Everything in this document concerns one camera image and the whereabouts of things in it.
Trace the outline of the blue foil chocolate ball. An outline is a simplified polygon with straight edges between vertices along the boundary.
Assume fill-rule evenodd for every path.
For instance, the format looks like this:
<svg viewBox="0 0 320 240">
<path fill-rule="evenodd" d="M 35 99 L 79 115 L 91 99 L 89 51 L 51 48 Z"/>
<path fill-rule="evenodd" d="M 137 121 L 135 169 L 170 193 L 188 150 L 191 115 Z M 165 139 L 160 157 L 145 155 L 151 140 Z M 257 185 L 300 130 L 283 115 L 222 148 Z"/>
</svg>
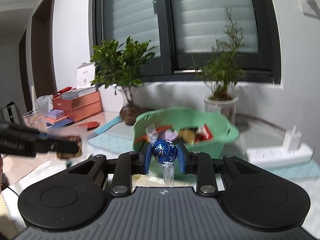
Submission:
<svg viewBox="0 0 320 240">
<path fill-rule="evenodd" d="M 149 125 L 145 131 L 148 142 L 151 144 L 151 153 L 161 167 L 165 185 L 173 186 L 177 147 L 168 139 L 160 139 L 154 124 Z"/>
</svg>

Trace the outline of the snacks inside bowl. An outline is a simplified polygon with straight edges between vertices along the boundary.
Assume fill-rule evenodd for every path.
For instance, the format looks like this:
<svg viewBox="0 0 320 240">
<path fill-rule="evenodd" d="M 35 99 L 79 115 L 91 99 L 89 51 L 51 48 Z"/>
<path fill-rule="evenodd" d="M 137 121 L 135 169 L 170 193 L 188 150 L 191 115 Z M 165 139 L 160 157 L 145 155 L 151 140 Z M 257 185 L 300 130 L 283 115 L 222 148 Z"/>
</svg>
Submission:
<svg viewBox="0 0 320 240">
<path fill-rule="evenodd" d="M 214 138 L 213 133 L 206 124 L 199 127 L 184 127 L 180 128 L 178 131 L 173 129 L 173 125 L 162 125 L 155 127 L 159 132 L 160 139 L 168 139 L 173 143 L 182 142 L 193 145 L 197 142 L 213 140 Z M 138 137 L 134 141 L 134 144 L 138 144 L 139 142 L 148 142 L 146 132 L 141 137 Z"/>
</svg>

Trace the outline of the patterned drinking glass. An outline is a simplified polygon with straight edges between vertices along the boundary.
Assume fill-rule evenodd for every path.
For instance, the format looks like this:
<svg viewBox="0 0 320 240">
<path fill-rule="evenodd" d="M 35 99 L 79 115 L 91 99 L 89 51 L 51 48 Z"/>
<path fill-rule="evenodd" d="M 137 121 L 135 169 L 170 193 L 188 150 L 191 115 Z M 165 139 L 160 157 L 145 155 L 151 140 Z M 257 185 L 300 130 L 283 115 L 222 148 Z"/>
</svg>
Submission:
<svg viewBox="0 0 320 240">
<path fill-rule="evenodd" d="M 44 117 L 44 110 L 42 108 L 35 109 L 23 115 L 24 123 L 31 128 L 41 131 L 47 130 L 47 125 Z"/>
</svg>

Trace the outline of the green plastic snack bowl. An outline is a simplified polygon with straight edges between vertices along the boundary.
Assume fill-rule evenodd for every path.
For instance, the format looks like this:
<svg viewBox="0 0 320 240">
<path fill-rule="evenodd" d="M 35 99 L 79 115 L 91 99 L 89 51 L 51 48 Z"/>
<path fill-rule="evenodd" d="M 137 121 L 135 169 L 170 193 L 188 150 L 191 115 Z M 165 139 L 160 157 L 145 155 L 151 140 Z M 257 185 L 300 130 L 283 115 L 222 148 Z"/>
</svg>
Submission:
<svg viewBox="0 0 320 240">
<path fill-rule="evenodd" d="M 218 158 L 225 144 L 239 138 L 239 130 L 220 113 L 173 107 L 146 112 L 136 118 L 134 151 L 140 151 L 148 141 L 146 128 L 150 125 L 155 126 L 159 139 L 180 142 L 188 151 L 208 153 L 212 158 Z"/>
</svg>

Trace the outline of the purple small box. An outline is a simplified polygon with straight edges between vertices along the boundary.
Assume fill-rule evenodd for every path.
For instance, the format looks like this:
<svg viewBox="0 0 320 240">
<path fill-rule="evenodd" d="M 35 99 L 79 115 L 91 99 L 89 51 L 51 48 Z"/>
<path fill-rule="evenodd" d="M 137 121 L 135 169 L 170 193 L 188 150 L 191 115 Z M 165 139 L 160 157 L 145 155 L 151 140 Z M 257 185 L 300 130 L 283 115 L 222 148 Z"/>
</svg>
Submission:
<svg viewBox="0 0 320 240">
<path fill-rule="evenodd" d="M 64 110 L 53 109 L 47 113 L 47 117 L 53 120 L 60 119 L 65 116 Z"/>
</svg>

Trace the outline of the black gold snack packet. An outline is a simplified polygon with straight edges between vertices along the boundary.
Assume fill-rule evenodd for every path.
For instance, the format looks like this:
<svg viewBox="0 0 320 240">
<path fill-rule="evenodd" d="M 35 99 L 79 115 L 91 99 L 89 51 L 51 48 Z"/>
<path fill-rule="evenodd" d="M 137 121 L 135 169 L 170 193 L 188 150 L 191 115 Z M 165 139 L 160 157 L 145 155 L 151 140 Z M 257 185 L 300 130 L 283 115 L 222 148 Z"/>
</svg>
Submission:
<svg viewBox="0 0 320 240">
<path fill-rule="evenodd" d="M 79 136 L 58 137 L 62 141 L 58 145 L 58 159 L 72 159 L 82 156 L 82 140 Z"/>
</svg>

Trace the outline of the red wrapped candy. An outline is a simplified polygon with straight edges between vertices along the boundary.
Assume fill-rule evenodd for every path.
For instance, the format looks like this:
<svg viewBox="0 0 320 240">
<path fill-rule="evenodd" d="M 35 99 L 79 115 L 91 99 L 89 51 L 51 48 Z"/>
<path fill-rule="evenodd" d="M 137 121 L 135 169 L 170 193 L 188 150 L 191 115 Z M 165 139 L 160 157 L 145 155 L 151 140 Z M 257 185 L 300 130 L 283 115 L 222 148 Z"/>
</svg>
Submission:
<svg viewBox="0 0 320 240">
<path fill-rule="evenodd" d="M 85 122 L 83 124 L 78 124 L 77 127 L 84 127 L 86 128 L 88 131 L 96 129 L 100 126 L 100 123 L 97 121 L 89 121 L 89 122 Z"/>
</svg>

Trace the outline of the white power strip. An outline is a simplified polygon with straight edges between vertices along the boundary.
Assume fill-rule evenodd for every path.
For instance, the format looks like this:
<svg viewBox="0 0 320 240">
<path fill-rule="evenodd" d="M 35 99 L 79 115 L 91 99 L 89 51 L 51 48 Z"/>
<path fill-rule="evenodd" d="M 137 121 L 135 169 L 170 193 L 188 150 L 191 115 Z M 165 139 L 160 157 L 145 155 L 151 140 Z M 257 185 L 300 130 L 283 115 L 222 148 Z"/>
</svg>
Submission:
<svg viewBox="0 0 320 240">
<path fill-rule="evenodd" d="M 248 148 L 248 162 L 261 168 L 276 168 L 308 163 L 313 150 L 307 144 L 301 144 L 295 151 L 287 152 L 282 146 Z"/>
</svg>

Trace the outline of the orange storage boxes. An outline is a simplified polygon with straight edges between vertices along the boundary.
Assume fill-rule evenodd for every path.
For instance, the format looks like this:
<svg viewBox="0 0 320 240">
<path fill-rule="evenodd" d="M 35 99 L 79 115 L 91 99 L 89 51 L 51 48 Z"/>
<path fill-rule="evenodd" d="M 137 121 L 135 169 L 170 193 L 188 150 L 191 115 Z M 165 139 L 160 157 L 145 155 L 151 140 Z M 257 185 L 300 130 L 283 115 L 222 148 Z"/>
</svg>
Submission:
<svg viewBox="0 0 320 240">
<path fill-rule="evenodd" d="M 63 110 L 74 122 L 80 122 L 103 111 L 99 91 L 74 99 L 53 99 L 52 103 L 53 109 Z"/>
</svg>

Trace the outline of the white USB charger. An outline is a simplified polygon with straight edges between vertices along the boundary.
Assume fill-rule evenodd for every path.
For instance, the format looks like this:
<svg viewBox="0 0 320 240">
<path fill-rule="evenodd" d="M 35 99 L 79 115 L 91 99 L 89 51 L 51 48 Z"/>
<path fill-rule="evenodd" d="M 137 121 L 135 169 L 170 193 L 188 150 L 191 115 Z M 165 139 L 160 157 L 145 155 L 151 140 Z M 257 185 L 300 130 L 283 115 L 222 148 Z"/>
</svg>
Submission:
<svg viewBox="0 0 320 240">
<path fill-rule="evenodd" d="M 299 148 L 302 134 L 295 125 L 292 130 L 287 130 L 283 141 L 283 149 L 286 152 L 296 151 Z"/>
</svg>

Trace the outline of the white open gift box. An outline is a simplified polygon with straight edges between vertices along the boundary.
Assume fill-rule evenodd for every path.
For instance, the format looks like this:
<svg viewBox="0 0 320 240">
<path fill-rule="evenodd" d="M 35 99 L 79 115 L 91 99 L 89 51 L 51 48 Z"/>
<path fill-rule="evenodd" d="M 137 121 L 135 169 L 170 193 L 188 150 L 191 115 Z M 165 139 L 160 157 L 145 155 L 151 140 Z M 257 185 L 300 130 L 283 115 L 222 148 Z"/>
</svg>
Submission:
<svg viewBox="0 0 320 240">
<path fill-rule="evenodd" d="M 84 62 L 77 68 L 76 88 L 83 89 L 92 87 L 91 83 L 95 79 L 95 65 L 92 62 Z"/>
</svg>

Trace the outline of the feathery plant in white pot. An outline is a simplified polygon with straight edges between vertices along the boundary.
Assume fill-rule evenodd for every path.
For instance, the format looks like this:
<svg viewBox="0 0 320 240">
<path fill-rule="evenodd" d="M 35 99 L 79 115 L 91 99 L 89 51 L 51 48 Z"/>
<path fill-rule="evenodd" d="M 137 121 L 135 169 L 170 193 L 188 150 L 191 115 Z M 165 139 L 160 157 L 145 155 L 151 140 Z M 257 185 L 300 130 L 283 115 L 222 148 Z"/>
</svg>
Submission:
<svg viewBox="0 0 320 240">
<path fill-rule="evenodd" d="M 228 24 L 224 33 L 228 36 L 228 40 L 217 38 L 210 59 L 203 64 L 194 63 L 194 68 L 197 76 L 210 89 L 210 94 L 204 97 L 204 111 L 220 113 L 234 124 L 238 97 L 229 93 L 228 89 L 234 87 L 244 75 L 236 60 L 245 42 L 243 29 L 232 19 L 232 9 L 226 8 L 225 13 Z"/>
</svg>

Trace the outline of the leafy plant in glass vase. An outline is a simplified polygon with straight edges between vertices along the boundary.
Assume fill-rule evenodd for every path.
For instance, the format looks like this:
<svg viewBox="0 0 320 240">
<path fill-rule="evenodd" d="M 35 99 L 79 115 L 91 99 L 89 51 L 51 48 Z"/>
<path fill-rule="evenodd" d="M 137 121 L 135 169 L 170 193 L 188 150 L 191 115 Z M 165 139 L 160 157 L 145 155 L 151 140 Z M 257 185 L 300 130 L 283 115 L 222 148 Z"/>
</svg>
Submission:
<svg viewBox="0 0 320 240">
<path fill-rule="evenodd" d="M 95 66 L 95 76 L 91 84 L 106 89 L 112 87 L 115 94 L 122 94 L 124 103 L 119 115 L 127 125 L 134 125 L 136 118 L 144 112 L 135 102 L 134 93 L 143 85 L 142 68 L 156 55 L 155 47 L 150 43 L 150 40 L 138 41 L 129 36 L 123 43 L 113 39 L 93 46 L 91 62 Z"/>
</svg>

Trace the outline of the dark wooden door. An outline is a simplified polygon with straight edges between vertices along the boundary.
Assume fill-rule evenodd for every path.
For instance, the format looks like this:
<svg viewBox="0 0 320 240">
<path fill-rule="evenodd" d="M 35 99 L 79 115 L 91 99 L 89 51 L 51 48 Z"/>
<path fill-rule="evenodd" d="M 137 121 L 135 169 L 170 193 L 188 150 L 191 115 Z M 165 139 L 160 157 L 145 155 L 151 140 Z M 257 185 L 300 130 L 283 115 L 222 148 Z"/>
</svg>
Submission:
<svg viewBox="0 0 320 240">
<path fill-rule="evenodd" d="M 57 92 L 53 63 L 53 28 L 54 0 L 42 0 L 31 18 L 31 68 L 37 96 Z M 27 33 L 24 32 L 18 45 L 20 77 L 25 107 L 32 109 L 30 85 L 27 71 Z"/>
</svg>

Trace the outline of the dark framed window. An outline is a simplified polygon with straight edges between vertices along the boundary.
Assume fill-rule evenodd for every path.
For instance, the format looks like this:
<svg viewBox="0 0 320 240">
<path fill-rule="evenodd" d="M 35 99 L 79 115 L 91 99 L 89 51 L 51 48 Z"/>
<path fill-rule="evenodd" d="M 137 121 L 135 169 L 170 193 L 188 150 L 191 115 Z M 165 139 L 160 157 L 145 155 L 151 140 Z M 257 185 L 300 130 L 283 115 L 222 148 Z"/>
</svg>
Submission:
<svg viewBox="0 0 320 240">
<path fill-rule="evenodd" d="M 142 68 L 144 82 L 194 81 L 193 66 L 227 41 L 231 21 L 244 32 L 238 65 L 243 80 L 279 84 L 280 42 L 272 0 L 92 0 L 93 43 L 128 37 L 149 41 L 155 57 Z"/>
</svg>

